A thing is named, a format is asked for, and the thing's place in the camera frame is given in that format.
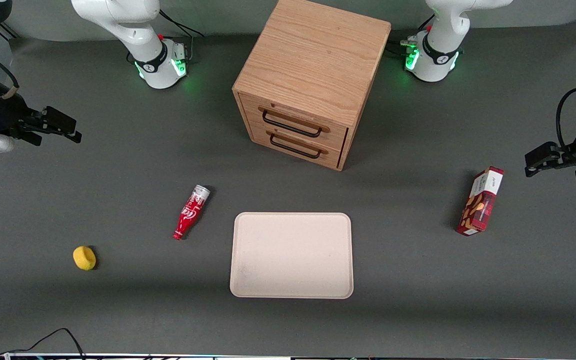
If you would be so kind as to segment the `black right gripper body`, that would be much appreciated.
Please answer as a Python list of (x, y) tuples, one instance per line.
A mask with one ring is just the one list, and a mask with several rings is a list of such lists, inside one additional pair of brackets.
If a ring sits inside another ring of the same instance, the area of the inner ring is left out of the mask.
[(34, 132), (41, 127), (43, 111), (27, 106), (22, 96), (0, 97), (0, 135), (40, 146), (42, 137)]

